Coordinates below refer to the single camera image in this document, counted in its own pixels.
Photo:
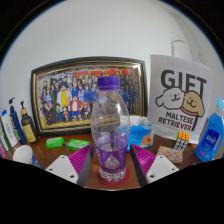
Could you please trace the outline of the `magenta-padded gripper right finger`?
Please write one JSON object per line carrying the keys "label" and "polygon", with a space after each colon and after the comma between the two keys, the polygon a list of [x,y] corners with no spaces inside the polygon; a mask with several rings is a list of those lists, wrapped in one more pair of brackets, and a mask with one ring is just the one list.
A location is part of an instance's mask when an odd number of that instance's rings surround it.
{"label": "magenta-padded gripper right finger", "polygon": [[178,168],[165,156],[155,156],[140,146],[131,144],[130,153],[140,186],[145,186],[178,171]]}

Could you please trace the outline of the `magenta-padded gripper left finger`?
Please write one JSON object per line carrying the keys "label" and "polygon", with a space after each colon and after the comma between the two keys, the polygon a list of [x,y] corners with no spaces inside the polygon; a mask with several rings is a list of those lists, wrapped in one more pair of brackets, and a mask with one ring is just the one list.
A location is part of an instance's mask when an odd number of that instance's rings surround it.
{"label": "magenta-padded gripper left finger", "polygon": [[89,144],[69,156],[60,155],[46,168],[46,171],[79,186],[84,186],[93,154],[94,146]]}

